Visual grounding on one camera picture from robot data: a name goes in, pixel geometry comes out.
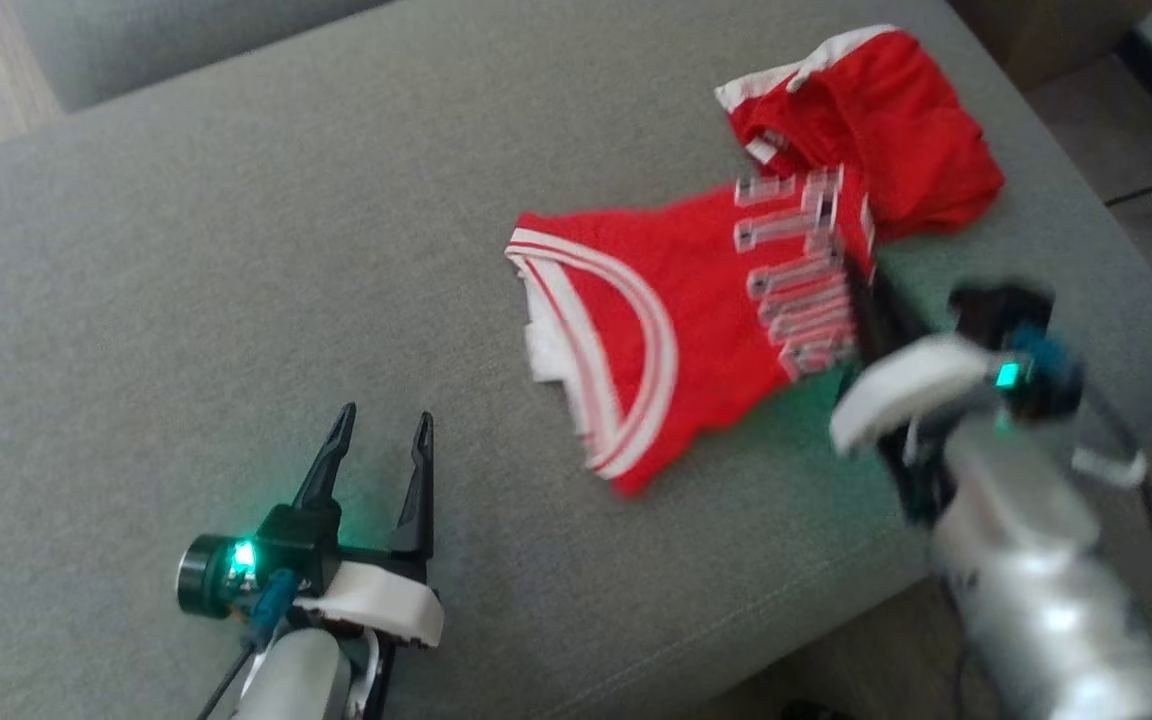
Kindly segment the grey sofa cushion with seam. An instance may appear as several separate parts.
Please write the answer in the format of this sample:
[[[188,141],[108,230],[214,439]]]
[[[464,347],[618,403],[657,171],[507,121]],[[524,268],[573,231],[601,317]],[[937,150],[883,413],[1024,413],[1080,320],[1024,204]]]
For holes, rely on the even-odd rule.
[[[61,109],[78,111],[391,0],[10,0]]]

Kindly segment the red white basketball jersey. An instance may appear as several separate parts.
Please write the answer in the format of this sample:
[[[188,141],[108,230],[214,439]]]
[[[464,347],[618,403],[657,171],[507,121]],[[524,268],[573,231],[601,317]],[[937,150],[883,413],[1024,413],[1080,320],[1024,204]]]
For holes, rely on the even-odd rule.
[[[870,270],[874,237],[851,167],[521,215],[506,256],[532,377],[562,384],[588,468],[637,495],[702,433],[850,359],[847,265]]]

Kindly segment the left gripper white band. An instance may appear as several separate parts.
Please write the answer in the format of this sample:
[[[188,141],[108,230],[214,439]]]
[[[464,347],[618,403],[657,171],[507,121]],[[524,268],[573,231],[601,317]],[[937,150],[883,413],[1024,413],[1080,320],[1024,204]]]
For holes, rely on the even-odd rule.
[[[293,498],[293,509],[334,503],[340,462],[348,454],[357,406],[347,402]],[[298,609],[324,621],[332,632],[370,629],[407,646],[433,650],[442,643],[445,611],[429,585],[434,553],[434,418],[420,414],[411,447],[408,482],[391,551],[346,546],[338,571],[321,594],[303,592]]]

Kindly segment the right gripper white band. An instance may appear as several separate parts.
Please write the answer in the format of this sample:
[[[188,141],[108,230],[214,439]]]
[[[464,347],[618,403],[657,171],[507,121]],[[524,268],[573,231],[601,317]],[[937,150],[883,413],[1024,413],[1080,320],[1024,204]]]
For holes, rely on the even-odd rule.
[[[990,351],[960,334],[929,336],[932,329],[914,301],[882,270],[864,272],[854,258],[846,258],[844,270],[856,351],[867,369],[832,411],[829,438],[838,455],[873,445],[969,391],[995,387],[1000,377],[1014,378],[1010,353]]]

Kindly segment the large grey sofa seat cushion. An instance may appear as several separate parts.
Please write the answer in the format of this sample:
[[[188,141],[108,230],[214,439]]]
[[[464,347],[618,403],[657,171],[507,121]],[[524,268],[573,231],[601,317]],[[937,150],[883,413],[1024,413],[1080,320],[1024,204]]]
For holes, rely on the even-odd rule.
[[[530,381],[522,211],[655,205],[748,169],[718,83],[870,23],[923,41],[1005,170],[995,209],[884,260],[1053,327],[1152,427],[1152,270],[943,0],[394,0],[0,145],[0,720],[192,720],[238,626],[187,544],[296,491],[355,401],[346,541],[396,520],[435,419],[447,629],[385,720],[669,717],[922,577],[881,465],[833,456],[832,376],[639,498]]]

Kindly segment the red shorts white stripes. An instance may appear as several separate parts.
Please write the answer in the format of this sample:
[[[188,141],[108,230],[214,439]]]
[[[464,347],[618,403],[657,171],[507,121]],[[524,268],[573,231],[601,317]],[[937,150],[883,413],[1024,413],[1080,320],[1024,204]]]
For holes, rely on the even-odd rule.
[[[961,232],[1005,188],[977,120],[899,26],[831,36],[805,58],[723,82],[714,94],[767,176],[858,172],[884,241]]]

